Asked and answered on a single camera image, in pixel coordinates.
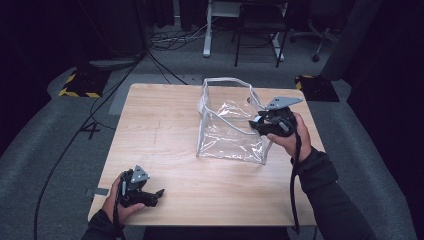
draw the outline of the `black controller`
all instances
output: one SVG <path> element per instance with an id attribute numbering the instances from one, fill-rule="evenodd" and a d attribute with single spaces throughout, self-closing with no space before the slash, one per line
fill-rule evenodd
<path id="1" fill-rule="evenodd" d="M 122 206 L 129 207 L 136 203 L 143 203 L 146 207 L 156 206 L 165 189 L 156 193 L 143 192 L 142 188 L 147 183 L 147 179 L 149 179 L 149 175 L 140 166 L 135 166 L 134 171 L 129 169 L 122 174 L 120 188 Z"/>
<path id="2" fill-rule="evenodd" d="M 250 127 L 259 132 L 259 135 L 273 133 L 281 137 L 288 137 L 297 127 L 296 117 L 287 105 L 301 101 L 300 99 L 276 97 L 266 107 L 267 111 L 259 111 L 258 116 L 249 121 Z"/>

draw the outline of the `transparent plastic bag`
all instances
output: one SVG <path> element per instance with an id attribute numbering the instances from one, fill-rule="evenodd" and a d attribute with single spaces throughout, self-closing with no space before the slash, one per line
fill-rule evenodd
<path id="1" fill-rule="evenodd" d="M 197 157 L 266 163 L 271 143 L 250 128 L 263 110 L 253 87 L 236 78 L 207 78 L 198 102 L 201 114 Z"/>

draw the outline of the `desk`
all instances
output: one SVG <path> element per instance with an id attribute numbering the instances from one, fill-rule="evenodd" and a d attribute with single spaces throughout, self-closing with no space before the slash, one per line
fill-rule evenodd
<path id="1" fill-rule="evenodd" d="M 232 89 L 237 94 L 240 88 Z M 274 96 L 303 97 L 298 90 L 263 89 L 262 102 Z M 196 158 L 201 86 L 133 84 L 100 178 L 110 188 L 116 177 L 139 164 L 150 179 L 143 190 L 165 193 L 155 208 L 145 208 L 126 224 L 145 226 L 292 226 L 290 157 L 274 145 L 266 165 Z M 323 146 L 306 102 L 292 106 L 304 117 L 313 145 Z M 301 225 L 315 225 L 312 208 L 297 180 Z M 94 197 L 89 219 L 103 205 Z"/>
<path id="2" fill-rule="evenodd" d="M 230 1 L 214 1 L 208 0 L 208 13 L 206 19 L 206 36 L 205 45 L 203 47 L 203 57 L 211 56 L 211 45 L 212 45 L 212 17 L 238 17 L 240 12 L 241 1 L 234 0 Z M 280 53 L 280 43 L 278 43 L 278 33 L 272 40 L 272 46 L 274 47 L 275 56 L 278 58 Z M 280 62 L 284 60 L 283 54 L 281 54 Z"/>

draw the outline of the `person's arm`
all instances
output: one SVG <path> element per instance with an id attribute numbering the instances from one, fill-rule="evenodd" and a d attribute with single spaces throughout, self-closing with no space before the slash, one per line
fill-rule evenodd
<path id="1" fill-rule="evenodd" d="M 93 215 L 88 223 L 88 229 L 82 237 L 82 240 L 115 240 L 119 237 L 113 225 L 113 208 L 115 205 L 116 192 L 120 183 L 119 177 L 112 184 L 110 194 L 103 203 L 102 209 Z M 127 218 L 132 214 L 140 211 L 145 206 L 142 203 L 137 203 L 127 208 L 118 204 L 118 218 L 120 223 L 125 223 Z"/>
<path id="2" fill-rule="evenodd" d="M 297 174 L 324 239 L 376 239 L 364 216 L 337 184 L 338 175 L 328 155 L 311 146 L 308 128 L 302 117 L 294 114 L 297 132 L 302 140 Z M 294 134 L 287 138 L 274 134 L 267 137 L 284 147 L 290 156 L 296 154 Z"/>

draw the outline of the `office chair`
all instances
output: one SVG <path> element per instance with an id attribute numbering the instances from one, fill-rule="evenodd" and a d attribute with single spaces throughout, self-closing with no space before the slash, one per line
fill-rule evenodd
<path id="1" fill-rule="evenodd" d="M 346 23 L 349 6 L 343 0 L 308 0 L 307 24 L 310 31 L 297 32 L 292 35 L 290 42 L 296 42 L 298 37 L 315 36 L 320 39 L 312 61 L 319 61 L 319 53 L 325 40 L 337 42 L 334 33 L 341 32 Z"/>
<path id="2" fill-rule="evenodd" d="M 277 57 L 276 67 L 280 65 L 280 58 L 283 52 L 284 44 L 287 37 L 287 32 L 290 28 L 287 26 L 286 17 L 288 9 L 285 9 L 285 3 L 288 0 L 243 0 L 240 6 L 240 13 L 237 23 L 237 28 L 234 31 L 231 42 L 234 42 L 237 33 L 237 51 L 235 67 L 237 67 L 239 52 L 241 47 L 264 47 L 264 45 L 241 45 L 241 37 L 244 33 L 267 34 L 270 45 L 278 36 L 278 33 L 283 32 L 284 36 L 280 44 L 280 51 Z"/>

